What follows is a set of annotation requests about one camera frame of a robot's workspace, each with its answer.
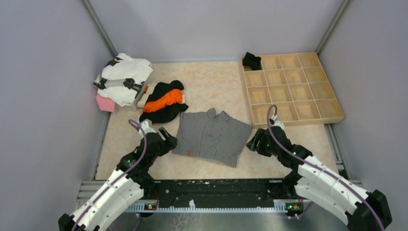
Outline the grey striped underwear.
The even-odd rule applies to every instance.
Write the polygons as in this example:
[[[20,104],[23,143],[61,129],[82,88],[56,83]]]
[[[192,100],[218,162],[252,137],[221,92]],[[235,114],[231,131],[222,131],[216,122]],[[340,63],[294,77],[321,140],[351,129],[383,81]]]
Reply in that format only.
[[[174,154],[236,167],[253,127],[215,108],[181,113]]]

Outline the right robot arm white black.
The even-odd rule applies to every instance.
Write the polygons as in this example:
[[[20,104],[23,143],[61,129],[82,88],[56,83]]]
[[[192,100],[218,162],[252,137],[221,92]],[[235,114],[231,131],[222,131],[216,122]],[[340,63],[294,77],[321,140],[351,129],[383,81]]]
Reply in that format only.
[[[310,200],[341,220],[350,231],[383,231],[393,221],[386,196],[369,192],[326,167],[310,150],[292,143],[283,123],[270,120],[259,128],[247,148],[274,156],[291,172],[283,178],[282,192],[288,198]]]

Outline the orange underwear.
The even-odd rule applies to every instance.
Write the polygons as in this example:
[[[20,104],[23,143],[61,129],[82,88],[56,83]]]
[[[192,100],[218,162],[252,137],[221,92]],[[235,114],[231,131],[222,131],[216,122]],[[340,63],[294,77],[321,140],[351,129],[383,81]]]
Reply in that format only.
[[[179,89],[173,89],[167,92],[164,96],[156,101],[150,101],[145,104],[143,107],[143,112],[152,113],[158,110],[165,108],[166,106],[171,106],[173,104],[182,104],[185,103],[186,96]]]

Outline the wooden compartment tray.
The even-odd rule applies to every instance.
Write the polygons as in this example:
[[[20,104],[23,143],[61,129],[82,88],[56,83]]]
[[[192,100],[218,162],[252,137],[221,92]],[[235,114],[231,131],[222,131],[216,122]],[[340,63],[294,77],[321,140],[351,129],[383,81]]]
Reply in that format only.
[[[318,55],[315,52],[260,56],[260,68],[241,65],[245,94],[254,128],[267,127],[272,104],[286,126],[332,124],[344,120]]]

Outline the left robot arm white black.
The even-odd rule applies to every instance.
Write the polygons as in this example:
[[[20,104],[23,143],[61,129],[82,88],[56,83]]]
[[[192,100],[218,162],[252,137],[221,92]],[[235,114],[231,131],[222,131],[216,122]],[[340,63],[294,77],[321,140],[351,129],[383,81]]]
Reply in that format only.
[[[84,205],[59,218],[61,231],[105,231],[132,203],[152,197],[155,180],[149,168],[157,158],[175,149],[178,140],[164,127],[153,129],[150,120],[128,122],[141,135],[139,146],[120,159]]]

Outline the black boxer underwear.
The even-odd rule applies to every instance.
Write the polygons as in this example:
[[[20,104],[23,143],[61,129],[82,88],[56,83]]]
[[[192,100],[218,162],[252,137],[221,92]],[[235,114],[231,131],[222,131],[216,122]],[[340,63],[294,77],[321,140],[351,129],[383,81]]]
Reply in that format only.
[[[257,71],[262,69],[261,60],[262,58],[260,56],[255,56],[254,54],[247,52],[242,59],[242,64],[243,66],[247,66],[252,70]]]

